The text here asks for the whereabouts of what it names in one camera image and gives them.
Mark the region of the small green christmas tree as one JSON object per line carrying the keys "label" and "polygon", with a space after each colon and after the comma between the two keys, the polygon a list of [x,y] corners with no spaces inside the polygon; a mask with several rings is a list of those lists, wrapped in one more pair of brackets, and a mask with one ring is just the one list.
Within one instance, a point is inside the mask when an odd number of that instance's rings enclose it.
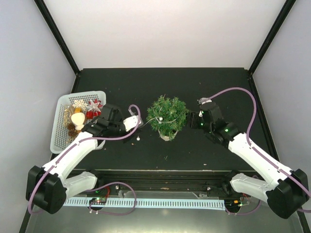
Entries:
{"label": "small green christmas tree", "polygon": [[189,109],[178,97],[161,95],[147,109],[147,123],[164,141],[172,141],[186,125]]}

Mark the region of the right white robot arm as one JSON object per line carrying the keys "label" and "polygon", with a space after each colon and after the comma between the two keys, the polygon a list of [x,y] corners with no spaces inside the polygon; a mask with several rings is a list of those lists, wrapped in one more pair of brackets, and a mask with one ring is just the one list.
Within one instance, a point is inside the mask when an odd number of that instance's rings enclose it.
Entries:
{"label": "right white robot arm", "polygon": [[223,146],[247,162],[261,180],[243,173],[233,174],[221,183],[222,192],[231,196],[245,193],[268,204],[280,218],[288,219],[309,200],[308,177],[278,162],[247,138],[234,123],[224,120],[219,106],[207,98],[198,100],[200,110],[191,112],[187,124],[201,129],[211,142]]}

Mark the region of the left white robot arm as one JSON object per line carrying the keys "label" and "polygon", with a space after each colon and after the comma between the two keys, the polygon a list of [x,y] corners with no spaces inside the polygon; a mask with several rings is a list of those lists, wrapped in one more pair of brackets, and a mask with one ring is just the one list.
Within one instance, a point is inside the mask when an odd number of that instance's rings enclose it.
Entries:
{"label": "left white robot arm", "polygon": [[104,181],[96,173],[85,171],[69,178],[71,171],[93,150],[105,141],[119,141],[131,137],[142,124],[138,106],[128,107],[130,117],[123,118],[114,105],[106,104],[100,116],[82,127],[74,141],[53,160],[42,167],[33,166],[27,177],[27,211],[33,207],[50,214],[58,212],[65,201],[82,192],[101,193]]}

